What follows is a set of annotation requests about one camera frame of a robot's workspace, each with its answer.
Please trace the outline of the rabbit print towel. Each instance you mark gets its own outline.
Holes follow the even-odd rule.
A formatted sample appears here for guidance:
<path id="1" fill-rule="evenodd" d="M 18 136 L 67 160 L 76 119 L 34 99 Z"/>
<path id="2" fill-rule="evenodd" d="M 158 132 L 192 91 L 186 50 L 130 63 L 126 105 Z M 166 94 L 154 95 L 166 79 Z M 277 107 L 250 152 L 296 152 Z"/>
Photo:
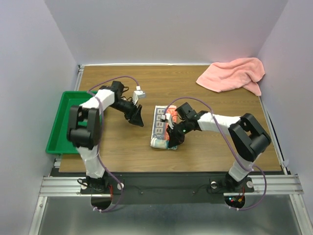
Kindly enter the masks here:
<path id="1" fill-rule="evenodd" d="M 166 131 L 168 123 L 161 121 L 161 116 L 163 115 L 165 108 L 166 106 L 155 106 L 150 146 L 158 149 L 177 150 L 176 146 L 171 148 L 168 147 L 169 135 Z"/>

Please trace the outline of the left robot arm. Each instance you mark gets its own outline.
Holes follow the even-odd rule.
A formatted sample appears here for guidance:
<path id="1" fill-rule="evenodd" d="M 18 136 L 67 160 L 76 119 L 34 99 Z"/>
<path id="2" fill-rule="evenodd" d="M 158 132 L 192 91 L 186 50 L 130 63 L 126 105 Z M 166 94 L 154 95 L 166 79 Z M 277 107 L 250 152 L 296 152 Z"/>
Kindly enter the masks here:
<path id="1" fill-rule="evenodd" d="M 92 189 L 103 193 L 109 188 L 106 179 L 108 173 L 100 159 L 100 142 L 104 131 L 104 111 L 112 107 L 124 114 L 132 125 L 142 127 L 142 105 L 139 99 L 146 96 L 140 86 L 137 86 L 132 97 L 125 98 L 123 93 L 128 90 L 119 81 L 113 81 L 110 86 L 102 86 L 97 93 L 80 105 L 69 109 L 67 124 L 67 140 L 73 144 L 80 154 L 86 169 L 86 178 L 79 180 L 83 189 Z"/>

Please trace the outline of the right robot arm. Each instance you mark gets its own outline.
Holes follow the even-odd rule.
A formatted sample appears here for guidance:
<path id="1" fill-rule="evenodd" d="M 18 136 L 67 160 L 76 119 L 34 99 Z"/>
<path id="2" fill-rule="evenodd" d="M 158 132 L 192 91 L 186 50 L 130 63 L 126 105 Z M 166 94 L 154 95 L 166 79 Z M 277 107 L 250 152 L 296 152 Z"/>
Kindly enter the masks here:
<path id="1" fill-rule="evenodd" d="M 181 119 L 179 123 L 172 121 L 171 114 L 161 115 L 161 121 L 168 123 L 168 147 L 181 145 L 185 135 L 191 131 L 219 132 L 235 157 L 225 176 L 225 185 L 230 191 L 236 191 L 243 185 L 255 161 L 271 143 L 269 134 L 249 113 L 241 117 L 221 116 L 209 111 L 197 113 L 187 102 L 176 108 L 176 112 Z"/>

